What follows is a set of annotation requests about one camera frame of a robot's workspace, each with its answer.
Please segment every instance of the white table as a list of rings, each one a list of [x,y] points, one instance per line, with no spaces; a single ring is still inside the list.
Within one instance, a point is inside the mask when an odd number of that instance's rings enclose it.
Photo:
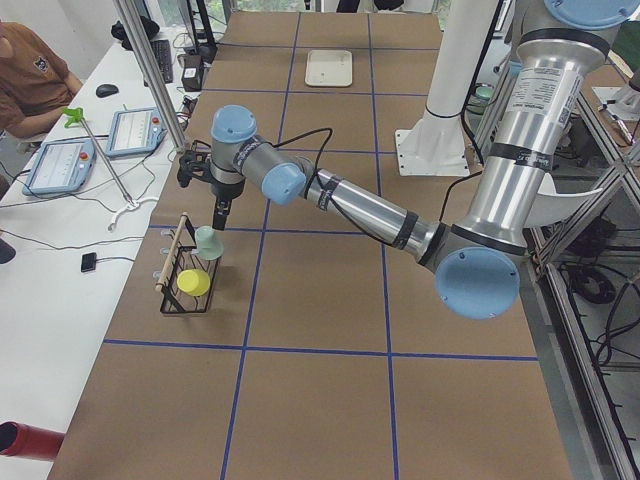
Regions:
[[[169,30],[157,38],[173,42],[176,35],[177,31]],[[184,96],[180,76],[181,69],[175,62],[174,83],[167,87],[176,110]],[[102,83],[113,83],[120,92],[97,98],[95,90]],[[123,105],[134,109],[153,106],[154,102],[150,90],[144,87],[133,52],[116,43],[71,107],[83,107],[94,134],[106,135],[113,113],[123,110]],[[81,126],[67,129],[64,123],[65,118],[58,121],[47,140],[86,135]],[[156,176],[146,195],[159,196],[173,151],[167,134],[157,151],[145,161]],[[130,170],[122,182],[134,198],[152,179],[139,165],[142,158],[113,162],[118,173]],[[124,206],[120,190],[100,159],[96,159],[82,190],[96,186],[80,196],[100,199],[113,210]],[[0,208],[0,228],[59,247],[142,237],[155,206],[146,203],[139,210],[125,213],[110,233],[107,226],[112,214],[97,202],[72,197],[40,202],[23,196],[22,185],[15,182],[0,205],[25,202],[30,204]],[[93,272],[81,273],[81,256],[97,252],[98,259],[133,259],[141,241],[136,238],[79,250],[53,250],[7,234],[2,238],[16,249],[17,255],[11,262],[0,265],[0,422],[16,421],[65,432],[132,265],[128,260],[109,260],[99,262]],[[0,478],[42,480],[51,465],[0,457]]]

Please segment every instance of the cup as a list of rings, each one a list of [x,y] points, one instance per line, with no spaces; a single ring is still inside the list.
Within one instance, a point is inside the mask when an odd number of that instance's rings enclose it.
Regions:
[[[64,433],[16,422],[0,425],[0,455],[53,462]]]
[[[0,263],[7,263],[16,256],[15,249],[0,238]]]
[[[211,278],[207,272],[199,268],[183,270],[178,274],[178,288],[187,295],[199,297],[211,288]]]
[[[196,229],[196,247],[198,249],[196,255],[204,260],[215,260],[221,257],[224,251],[224,246],[216,235],[216,231],[207,225]]]

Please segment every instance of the blue joint cap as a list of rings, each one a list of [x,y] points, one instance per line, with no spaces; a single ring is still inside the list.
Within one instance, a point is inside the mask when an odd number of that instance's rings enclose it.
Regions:
[[[241,105],[227,105],[213,116],[211,136],[222,143],[241,143],[258,131],[251,110]]]
[[[509,74],[512,77],[517,77],[520,75],[522,71],[522,63],[516,62],[515,60],[509,60]]]
[[[286,205],[300,194],[306,183],[307,177],[297,165],[281,163],[264,176],[262,193],[278,205]]]
[[[520,275],[503,253],[468,247],[447,255],[436,270],[436,291],[459,315],[474,320],[497,317],[518,298]]]
[[[604,30],[629,19],[640,0],[544,0],[558,21],[580,30]]]

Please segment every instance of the black box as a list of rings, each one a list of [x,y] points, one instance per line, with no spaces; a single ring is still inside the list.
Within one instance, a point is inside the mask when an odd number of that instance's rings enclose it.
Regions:
[[[204,64],[200,55],[187,55],[183,60],[182,86],[186,92],[202,90]]]

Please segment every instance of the yellow cup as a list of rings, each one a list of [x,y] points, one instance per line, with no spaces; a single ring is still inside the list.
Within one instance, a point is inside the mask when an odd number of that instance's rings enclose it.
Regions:
[[[187,295],[199,297],[211,288],[211,278],[207,272],[199,268],[183,270],[178,275],[178,288]]]

